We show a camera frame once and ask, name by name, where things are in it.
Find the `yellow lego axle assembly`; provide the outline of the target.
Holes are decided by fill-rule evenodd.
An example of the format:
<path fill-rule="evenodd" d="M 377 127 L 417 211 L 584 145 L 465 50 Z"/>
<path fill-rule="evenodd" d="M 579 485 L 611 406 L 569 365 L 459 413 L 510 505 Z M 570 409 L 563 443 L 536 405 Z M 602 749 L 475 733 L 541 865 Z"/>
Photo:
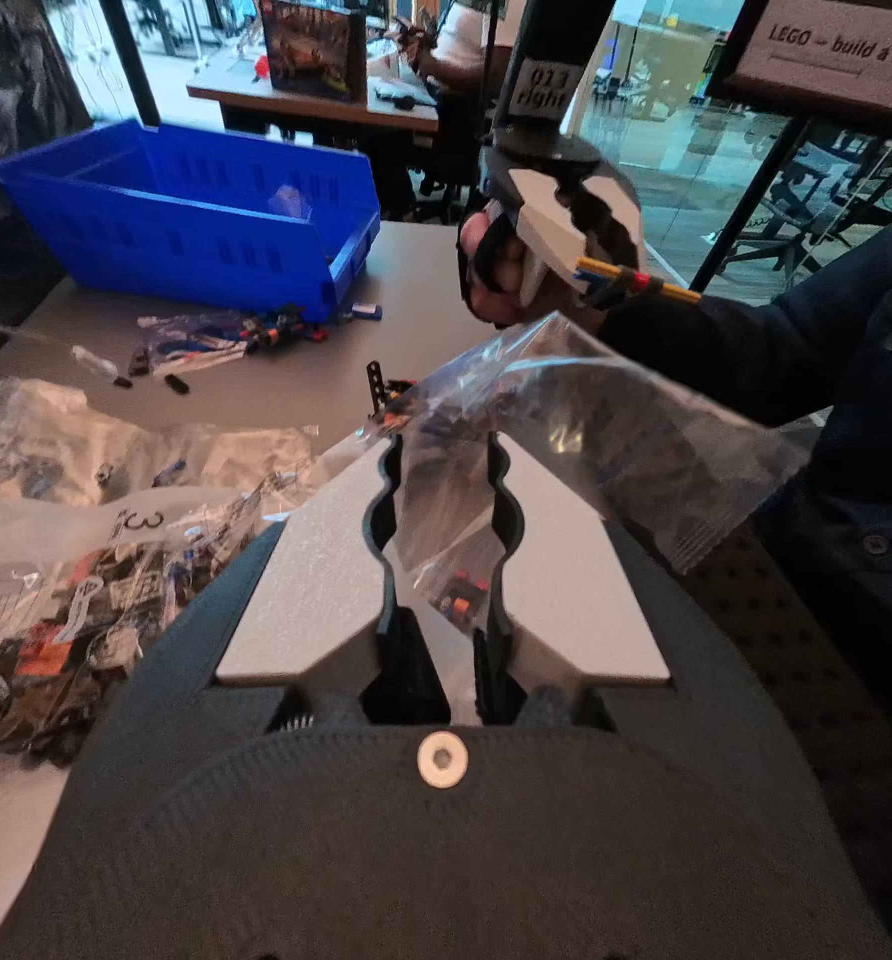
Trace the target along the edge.
<path fill-rule="evenodd" d="M 690 306 L 702 300 L 702 294 L 655 275 L 589 257 L 577 259 L 573 279 L 587 283 L 586 292 L 582 295 L 584 305 L 600 309 L 642 296 Z"/>

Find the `large white-label lego parts bag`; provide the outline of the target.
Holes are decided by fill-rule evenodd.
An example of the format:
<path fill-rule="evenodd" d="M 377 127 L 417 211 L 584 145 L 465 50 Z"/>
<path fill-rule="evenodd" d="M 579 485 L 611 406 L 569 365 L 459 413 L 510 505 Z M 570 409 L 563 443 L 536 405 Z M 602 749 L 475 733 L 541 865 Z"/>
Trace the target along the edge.
<path fill-rule="evenodd" d="M 92 507 L 0 498 L 0 754 L 70 762 L 178 614 L 308 499 L 285 480 Z"/>

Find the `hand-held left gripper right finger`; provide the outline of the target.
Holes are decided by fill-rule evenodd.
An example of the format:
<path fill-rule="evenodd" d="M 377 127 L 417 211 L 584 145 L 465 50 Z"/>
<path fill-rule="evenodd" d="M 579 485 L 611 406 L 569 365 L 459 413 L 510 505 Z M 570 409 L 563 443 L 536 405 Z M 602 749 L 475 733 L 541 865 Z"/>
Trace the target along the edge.
<path fill-rule="evenodd" d="M 511 436 L 487 442 L 491 528 L 501 555 L 484 630 L 474 632 L 476 711 L 511 725 L 527 698 L 552 690 L 568 714 L 595 715 L 602 688 L 671 686 L 598 511 Z"/>

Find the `black steel column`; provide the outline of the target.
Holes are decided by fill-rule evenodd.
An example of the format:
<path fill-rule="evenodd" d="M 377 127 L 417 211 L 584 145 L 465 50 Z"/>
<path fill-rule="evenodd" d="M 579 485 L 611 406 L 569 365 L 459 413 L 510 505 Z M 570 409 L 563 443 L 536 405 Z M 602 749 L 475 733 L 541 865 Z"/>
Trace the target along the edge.
<path fill-rule="evenodd" d="M 99 1 L 141 122 L 158 127 L 162 118 L 123 1 Z"/>

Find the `black perforated board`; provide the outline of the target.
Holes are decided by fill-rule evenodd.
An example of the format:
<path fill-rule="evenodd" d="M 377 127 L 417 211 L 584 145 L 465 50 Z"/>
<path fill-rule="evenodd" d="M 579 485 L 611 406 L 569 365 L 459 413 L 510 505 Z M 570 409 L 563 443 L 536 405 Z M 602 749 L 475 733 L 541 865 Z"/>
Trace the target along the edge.
<path fill-rule="evenodd" d="M 892 936 L 892 726 L 741 524 L 680 578 L 783 715 Z"/>

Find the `small bag of blue parts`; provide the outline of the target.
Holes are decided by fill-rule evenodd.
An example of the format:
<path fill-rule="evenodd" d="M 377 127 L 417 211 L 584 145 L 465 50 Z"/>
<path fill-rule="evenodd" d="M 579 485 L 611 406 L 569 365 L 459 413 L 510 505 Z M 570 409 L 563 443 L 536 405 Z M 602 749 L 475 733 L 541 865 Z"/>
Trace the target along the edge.
<path fill-rule="evenodd" d="M 235 310 L 138 317 L 151 375 L 181 378 L 244 357 L 257 346 L 248 319 Z"/>

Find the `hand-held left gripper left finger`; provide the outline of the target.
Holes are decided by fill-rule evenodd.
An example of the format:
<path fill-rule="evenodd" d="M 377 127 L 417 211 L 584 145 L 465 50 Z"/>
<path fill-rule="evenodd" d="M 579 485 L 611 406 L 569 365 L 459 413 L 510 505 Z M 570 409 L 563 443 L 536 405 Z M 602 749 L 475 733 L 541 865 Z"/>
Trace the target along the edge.
<path fill-rule="evenodd" d="M 448 725 L 422 628 L 384 549 L 397 530 L 404 439 L 378 440 L 284 522 L 215 670 L 311 704 L 349 694 L 378 724 Z"/>

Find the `wooden office desk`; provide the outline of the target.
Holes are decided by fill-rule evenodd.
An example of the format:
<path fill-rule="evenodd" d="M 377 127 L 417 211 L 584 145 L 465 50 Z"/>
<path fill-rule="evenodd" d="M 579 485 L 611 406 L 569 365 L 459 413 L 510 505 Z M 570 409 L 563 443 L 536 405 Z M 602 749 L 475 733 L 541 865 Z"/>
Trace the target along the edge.
<path fill-rule="evenodd" d="M 224 53 L 193 76 L 187 92 L 194 100 L 217 104 L 225 131 L 234 134 L 265 136 L 275 127 L 282 133 L 310 134 L 330 145 L 375 131 L 427 141 L 440 126 L 435 103 L 405 68 L 398 78 L 367 77 L 366 100 L 345 102 L 274 89 L 269 78 L 258 77 L 251 59 Z"/>

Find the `small black orange lego assembly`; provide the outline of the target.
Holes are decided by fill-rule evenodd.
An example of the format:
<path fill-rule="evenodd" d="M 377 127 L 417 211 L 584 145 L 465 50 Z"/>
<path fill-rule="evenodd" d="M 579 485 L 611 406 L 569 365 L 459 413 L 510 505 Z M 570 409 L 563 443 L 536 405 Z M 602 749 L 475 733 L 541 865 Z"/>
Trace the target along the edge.
<path fill-rule="evenodd" d="M 330 332 L 319 322 L 307 319 L 304 306 L 289 302 L 278 310 L 244 314 L 239 339 L 245 354 L 263 354 L 299 341 L 327 342 Z"/>

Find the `black framed marker sign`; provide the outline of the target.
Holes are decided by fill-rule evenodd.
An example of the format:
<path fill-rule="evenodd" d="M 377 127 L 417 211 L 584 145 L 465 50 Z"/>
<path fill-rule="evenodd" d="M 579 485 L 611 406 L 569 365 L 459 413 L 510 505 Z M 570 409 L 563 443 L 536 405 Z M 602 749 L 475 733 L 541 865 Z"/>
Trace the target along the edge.
<path fill-rule="evenodd" d="M 745 2 L 719 65 L 752 97 L 892 114 L 892 1 Z"/>

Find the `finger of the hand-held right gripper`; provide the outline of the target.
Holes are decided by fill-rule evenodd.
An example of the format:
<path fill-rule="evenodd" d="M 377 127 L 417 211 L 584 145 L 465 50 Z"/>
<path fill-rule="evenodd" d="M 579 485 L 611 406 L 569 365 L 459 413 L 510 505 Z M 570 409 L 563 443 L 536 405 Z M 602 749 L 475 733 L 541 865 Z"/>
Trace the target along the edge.
<path fill-rule="evenodd" d="M 512 168 L 510 176 L 522 200 L 515 232 L 524 245 L 523 281 L 540 282 L 553 273 L 563 282 L 575 282 L 576 263 L 587 255 L 588 240 L 557 198 L 557 180 L 524 167 Z"/>
<path fill-rule="evenodd" d="M 608 309 L 647 289 L 642 211 L 631 184 L 618 174 L 591 174 L 560 184 L 557 199 L 579 234 L 572 258 L 578 301 Z"/>

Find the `black sign stand pole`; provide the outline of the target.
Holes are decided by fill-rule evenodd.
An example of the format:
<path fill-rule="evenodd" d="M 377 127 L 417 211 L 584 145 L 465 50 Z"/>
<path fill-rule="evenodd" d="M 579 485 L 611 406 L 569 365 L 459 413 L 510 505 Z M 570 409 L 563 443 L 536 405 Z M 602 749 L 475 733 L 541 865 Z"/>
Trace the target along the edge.
<path fill-rule="evenodd" d="M 737 245 L 740 234 L 757 206 L 765 198 L 777 175 L 795 155 L 812 125 L 813 117 L 806 110 L 799 110 L 788 119 L 732 214 L 717 234 L 713 246 L 690 283 L 690 290 L 697 294 L 705 292 L 717 269 L 724 264 L 732 247 Z"/>

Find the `clear bag of pale parts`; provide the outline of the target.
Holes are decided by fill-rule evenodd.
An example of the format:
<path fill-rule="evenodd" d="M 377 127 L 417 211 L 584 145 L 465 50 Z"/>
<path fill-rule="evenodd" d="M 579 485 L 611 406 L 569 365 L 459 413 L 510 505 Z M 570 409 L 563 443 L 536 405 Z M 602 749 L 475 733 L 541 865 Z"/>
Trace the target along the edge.
<path fill-rule="evenodd" d="M 94 507 L 159 487 L 259 493 L 283 510 L 317 490 L 316 427 L 152 430 L 100 413 L 82 390 L 0 380 L 0 498 Z"/>

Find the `clear plastic bag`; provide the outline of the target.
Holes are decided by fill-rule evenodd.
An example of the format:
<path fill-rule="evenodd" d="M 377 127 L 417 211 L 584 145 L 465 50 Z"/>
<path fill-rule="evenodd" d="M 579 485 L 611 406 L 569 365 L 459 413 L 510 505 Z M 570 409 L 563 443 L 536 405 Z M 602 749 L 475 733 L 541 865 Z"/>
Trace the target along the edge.
<path fill-rule="evenodd" d="M 487 438 L 511 436 L 607 524 L 657 638 L 663 608 L 690 601 L 674 581 L 703 560 L 808 462 L 818 435 L 767 428 L 620 356 L 564 318 L 467 350 L 366 420 L 353 456 L 404 439 L 400 564 L 443 552 L 496 565 Z"/>

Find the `person's right hand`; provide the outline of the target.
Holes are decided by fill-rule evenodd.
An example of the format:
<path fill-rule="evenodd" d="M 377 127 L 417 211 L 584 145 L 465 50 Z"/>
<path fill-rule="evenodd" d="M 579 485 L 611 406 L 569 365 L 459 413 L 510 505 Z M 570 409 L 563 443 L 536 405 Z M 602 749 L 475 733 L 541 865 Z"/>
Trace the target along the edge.
<path fill-rule="evenodd" d="M 458 236 L 460 286 L 470 312 L 480 321 L 500 329 L 530 324 L 549 314 L 561 313 L 586 332 L 596 334 L 608 311 L 585 306 L 577 292 L 552 271 L 545 274 L 532 301 L 529 304 L 521 302 L 527 250 L 517 236 L 506 241 L 491 262 L 492 282 L 499 291 L 491 290 L 478 276 L 474 257 L 491 225 L 490 213 L 489 206 L 472 213 L 463 222 Z"/>

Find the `blue plastic bin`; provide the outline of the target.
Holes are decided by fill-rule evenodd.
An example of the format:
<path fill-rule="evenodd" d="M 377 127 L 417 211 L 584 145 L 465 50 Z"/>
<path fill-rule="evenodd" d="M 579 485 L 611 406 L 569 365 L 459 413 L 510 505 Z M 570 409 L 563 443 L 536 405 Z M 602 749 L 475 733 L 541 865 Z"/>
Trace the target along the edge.
<path fill-rule="evenodd" d="M 80 286 L 329 321 L 380 232 L 358 152 L 189 126 L 96 126 L 0 159 L 0 185 Z"/>

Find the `small lego set box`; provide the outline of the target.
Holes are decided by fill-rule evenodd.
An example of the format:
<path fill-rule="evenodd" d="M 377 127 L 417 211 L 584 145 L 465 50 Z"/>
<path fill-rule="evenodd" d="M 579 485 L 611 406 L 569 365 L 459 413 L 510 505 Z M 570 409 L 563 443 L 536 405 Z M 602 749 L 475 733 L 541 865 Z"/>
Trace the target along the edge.
<path fill-rule="evenodd" d="M 260 1 L 258 10 L 274 90 L 344 103 L 367 101 L 362 6 Z"/>

